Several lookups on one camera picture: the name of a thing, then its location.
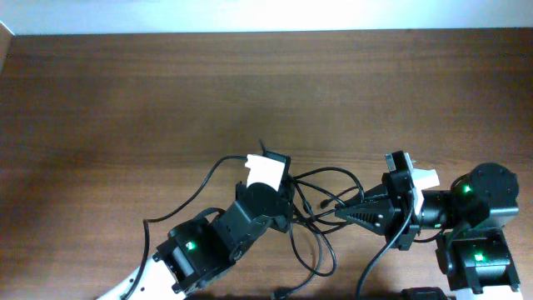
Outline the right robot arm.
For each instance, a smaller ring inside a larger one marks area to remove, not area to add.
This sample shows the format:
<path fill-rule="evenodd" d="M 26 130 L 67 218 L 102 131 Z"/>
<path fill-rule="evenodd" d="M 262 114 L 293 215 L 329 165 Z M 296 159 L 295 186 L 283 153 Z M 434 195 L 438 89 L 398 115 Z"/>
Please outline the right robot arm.
<path fill-rule="evenodd" d="M 436 170 L 397 167 L 382 183 L 335 207 L 335 215 L 386 239 L 365 267 L 356 295 L 386 251 L 408 250 L 435 229 L 436 259 L 457 299 L 521 299 L 520 279 L 504 226 L 519 212 L 517 176 L 488 162 L 438 189 Z"/>

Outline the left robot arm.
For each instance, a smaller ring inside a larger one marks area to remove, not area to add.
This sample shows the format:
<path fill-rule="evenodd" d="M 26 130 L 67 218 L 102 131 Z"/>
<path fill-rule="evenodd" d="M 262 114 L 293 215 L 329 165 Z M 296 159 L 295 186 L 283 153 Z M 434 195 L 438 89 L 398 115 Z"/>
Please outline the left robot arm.
<path fill-rule="evenodd" d="M 267 229 L 286 233 L 294 198 L 290 163 L 272 151 L 247 155 L 248 177 L 236 185 L 232 205 L 209 207 L 175 226 L 103 299 L 185 299 L 228 273 Z"/>

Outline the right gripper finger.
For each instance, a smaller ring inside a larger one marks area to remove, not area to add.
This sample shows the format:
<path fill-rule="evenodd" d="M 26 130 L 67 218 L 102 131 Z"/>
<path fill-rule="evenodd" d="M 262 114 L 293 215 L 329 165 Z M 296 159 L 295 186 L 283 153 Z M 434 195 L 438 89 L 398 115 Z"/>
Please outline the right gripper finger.
<path fill-rule="evenodd" d="M 347 200 L 347 206 L 352 207 L 363 203 L 372 203 L 375 201 L 380 201 L 382 199 L 388 199 L 389 195 L 387 193 L 381 193 L 381 194 L 375 194 L 375 195 L 365 195 L 363 197 L 360 193 L 356 194 L 355 196 L 349 198 Z"/>
<path fill-rule="evenodd" d="M 385 236 L 395 217 L 390 200 L 358 203 L 351 206 L 335 206 L 335 216 L 349 224 L 359 225 L 377 235 Z"/>

